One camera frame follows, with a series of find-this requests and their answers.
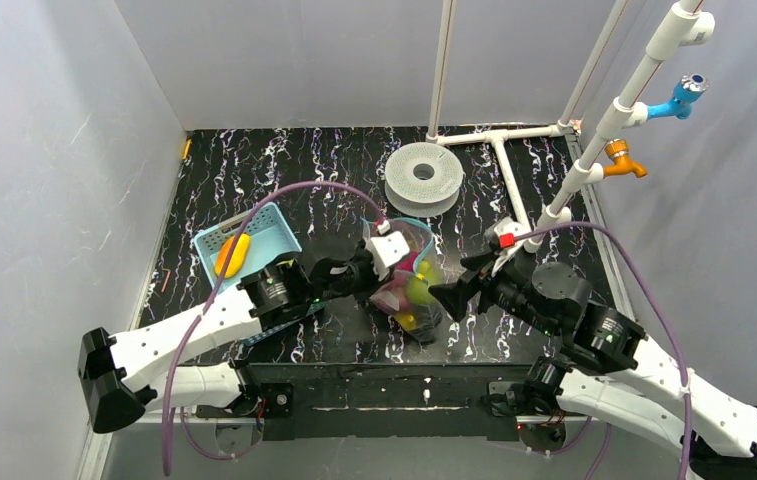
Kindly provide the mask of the green toy pear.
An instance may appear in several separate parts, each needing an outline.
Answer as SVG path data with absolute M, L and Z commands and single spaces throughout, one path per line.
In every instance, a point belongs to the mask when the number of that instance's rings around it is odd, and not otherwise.
M 442 283 L 442 273 L 439 267 L 432 262 L 423 260 L 417 267 L 417 274 L 412 277 L 406 286 L 406 295 L 410 302 L 415 305 L 430 305 L 436 299 L 430 293 L 429 288 Z

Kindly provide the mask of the clear zip top bag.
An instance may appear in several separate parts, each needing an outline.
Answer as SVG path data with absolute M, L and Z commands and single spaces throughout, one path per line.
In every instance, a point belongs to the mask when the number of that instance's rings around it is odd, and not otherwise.
M 369 297 L 373 307 L 390 316 L 406 333 L 422 344 L 436 341 L 436 330 L 444 318 L 429 287 L 444 283 L 436 252 L 436 235 L 414 218 L 389 221 L 400 231 L 410 252 L 394 267 L 390 280 Z

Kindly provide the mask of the light blue plastic basket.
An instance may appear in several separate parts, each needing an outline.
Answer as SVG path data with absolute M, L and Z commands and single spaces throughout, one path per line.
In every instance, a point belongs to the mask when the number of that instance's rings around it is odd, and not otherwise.
M 245 222 L 247 214 L 248 212 L 240 213 L 194 236 L 193 245 L 211 286 L 215 285 L 217 278 L 214 272 L 216 260 L 226 241 Z M 274 202 L 267 203 L 259 210 L 248 223 L 245 233 L 250 237 L 250 245 L 243 265 L 234 276 L 223 281 L 217 296 L 238 284 L 243 277 L 262 269 L 279 255 L 302 251 L 299 241 Z

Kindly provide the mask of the reddish toy sweet potato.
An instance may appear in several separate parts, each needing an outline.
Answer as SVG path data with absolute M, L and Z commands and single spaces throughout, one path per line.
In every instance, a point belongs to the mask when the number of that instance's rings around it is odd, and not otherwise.
M 417 274 L 417 253 L 408 254 L 394 267 L 394 273 L 390 287 L 393 289 L 405 288 L 410 279 Z

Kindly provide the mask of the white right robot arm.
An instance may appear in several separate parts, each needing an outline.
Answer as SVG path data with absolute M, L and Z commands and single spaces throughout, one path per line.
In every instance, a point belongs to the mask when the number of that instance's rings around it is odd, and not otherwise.
M 591 284 L 570 266 L 521 254 L 462 260 L 463 274 L 430 294 L 454 319 L 476 300 L 498 306 L 561 341 L 527 377 L 489 396 L 494 413 L 596 418 L 668 447 L 697 479 L 757 479 L 757 406 L 723 393 L 678 361 L 641 325 L 595 302 Z

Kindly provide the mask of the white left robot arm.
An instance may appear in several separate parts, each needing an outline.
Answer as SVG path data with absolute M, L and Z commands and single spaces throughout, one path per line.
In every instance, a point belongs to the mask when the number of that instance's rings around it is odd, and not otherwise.
M 277 332 L 325 301 L 367 298 L 408 253 L 398 232 L 360 242 L 348 260 L 321 259 L 310 272 L 299 253 L 284 253 L 217 294 L 211 306 L 198 305 L 131 331 L 85 333 L 77 375 L 92 430 L 116 432 L 155 410 L 233 405 L 253 388 L 244 368 L 187 367 L 185 361 L 226 343 Z

